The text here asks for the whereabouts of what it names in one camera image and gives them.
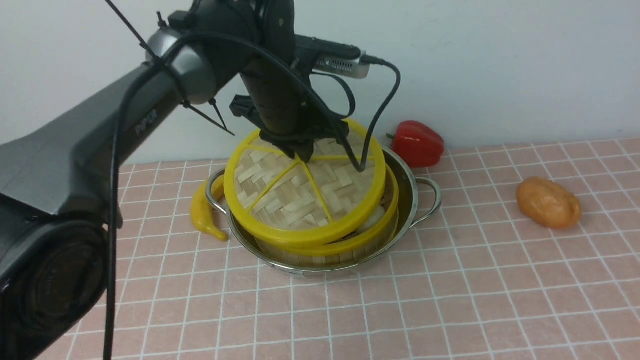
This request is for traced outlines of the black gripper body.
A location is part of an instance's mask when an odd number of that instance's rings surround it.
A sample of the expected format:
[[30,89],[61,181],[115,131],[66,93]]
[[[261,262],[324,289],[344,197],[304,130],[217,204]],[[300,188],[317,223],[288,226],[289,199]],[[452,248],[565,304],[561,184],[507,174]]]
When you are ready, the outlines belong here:
[[316,141],[338,139],[324,114],[306,91],[263,57],[247,64],[240,77],[248,95],[236,95],[230,110],[260,130],[259,138],[290,159],[309,162]]

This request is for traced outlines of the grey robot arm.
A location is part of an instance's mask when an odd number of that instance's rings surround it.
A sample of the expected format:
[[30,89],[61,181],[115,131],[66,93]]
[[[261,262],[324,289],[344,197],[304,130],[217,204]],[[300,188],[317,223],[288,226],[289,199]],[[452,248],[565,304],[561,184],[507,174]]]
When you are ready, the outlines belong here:
[[1,358],[34,360],[106,296],[112,357],[121,165],[177,107],[214,103],[236,75],[245,117],[286,155],[346,145],[345,116],[297,70],[292,0],[195,0],[140,41],[146,60],[1,146]]

